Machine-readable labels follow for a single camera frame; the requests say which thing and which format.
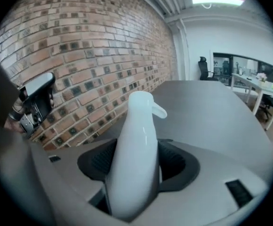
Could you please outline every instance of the white desk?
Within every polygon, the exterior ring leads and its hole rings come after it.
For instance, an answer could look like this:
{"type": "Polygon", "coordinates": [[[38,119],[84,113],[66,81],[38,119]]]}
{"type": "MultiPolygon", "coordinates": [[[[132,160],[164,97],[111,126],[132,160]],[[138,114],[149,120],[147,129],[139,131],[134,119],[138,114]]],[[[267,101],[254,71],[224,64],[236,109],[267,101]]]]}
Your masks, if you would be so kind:
{"type": "MultiPolygon", "coordinates": [[[[259,106],[260,106],[263,94],[273,96],[273,89],[272,88],[261,87],[259,80],[257,80],[256,78],[252,78],[252,80],[250,81],[250,80],[247,79],[247,76],[232,73],[232,84],[231,84],[231,90],[232,91],[233,91],[233,87],[234,87],[234,83],[235,83],[235,78],[243,81],[245,84],[247,84],[249,86],[249,92],[248,92],[248,97],[247,97],[246,103],[249,101],[249,96],[250,96],[251,89],[252,88],[256,89],[256,92],[258,93],[258,98],[257,98],[257,101],[255,103],[255,107],[253,109],[253,114],[255,115],[257,113],[257,110],[258,110],[259,106]]],[[[270,119],[268,125],[266,126],[265,130],[268,130],[272,123],[273,123],[273,116],[271,117],[271,119],[270,119]]]]}

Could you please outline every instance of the white wall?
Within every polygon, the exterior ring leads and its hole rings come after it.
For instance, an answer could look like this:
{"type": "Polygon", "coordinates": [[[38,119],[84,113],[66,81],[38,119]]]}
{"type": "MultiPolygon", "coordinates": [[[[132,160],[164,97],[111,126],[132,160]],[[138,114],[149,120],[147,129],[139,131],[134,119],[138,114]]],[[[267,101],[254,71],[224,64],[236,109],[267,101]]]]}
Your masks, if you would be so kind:
{"type": "Polygon", "coordinates": [[[236,54],[273,65],[273,34],[231,21],[185,22],[190,56],[190,79],[198,80],[200,56],[213,69],[213,52],[236,54]]]}

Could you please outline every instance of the white handle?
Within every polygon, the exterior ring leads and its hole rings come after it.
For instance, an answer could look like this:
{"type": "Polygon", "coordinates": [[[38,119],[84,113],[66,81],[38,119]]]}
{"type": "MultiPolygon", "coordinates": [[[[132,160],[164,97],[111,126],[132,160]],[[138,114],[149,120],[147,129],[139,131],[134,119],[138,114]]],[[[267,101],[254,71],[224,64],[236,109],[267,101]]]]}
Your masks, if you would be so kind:
{"type": "Polygon", "coordinates": [[[152,105],[152,113],[162,119],[167,117],[167,112],[163,108],[161,108],[158,104],[156,104],[155,102],[152,105]]]}

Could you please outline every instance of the flower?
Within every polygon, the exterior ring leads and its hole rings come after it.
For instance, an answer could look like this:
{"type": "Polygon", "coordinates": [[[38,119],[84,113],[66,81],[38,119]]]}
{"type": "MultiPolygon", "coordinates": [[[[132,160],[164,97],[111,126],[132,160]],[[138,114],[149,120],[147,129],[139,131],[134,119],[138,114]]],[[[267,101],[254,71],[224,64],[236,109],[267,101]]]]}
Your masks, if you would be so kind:
{"type": "Polygon", "coordinates": [[[262,82],[265,82],[266,79],[267,79],[267,76],[266,76],[265,73],[258,73],[256,78],[257,78],[258,80],[262,81],[262,82]]]}

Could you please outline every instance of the gray countertop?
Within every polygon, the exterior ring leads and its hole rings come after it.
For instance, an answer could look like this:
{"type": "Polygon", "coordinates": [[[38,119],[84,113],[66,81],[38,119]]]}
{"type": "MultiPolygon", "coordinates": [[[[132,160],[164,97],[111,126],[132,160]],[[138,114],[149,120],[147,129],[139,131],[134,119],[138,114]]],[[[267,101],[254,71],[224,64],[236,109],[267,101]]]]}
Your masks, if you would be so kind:
{"type": "MultiPolygon", "coordinates": [[[[168,116],[153,116],[158,138],[222,153],[267,183],[273,178],[273,145],[248,107],[217,81],[166,81],[153,93],[168,116]]],[[[117,138],[125,118],[96,141],[117,138]]]]}

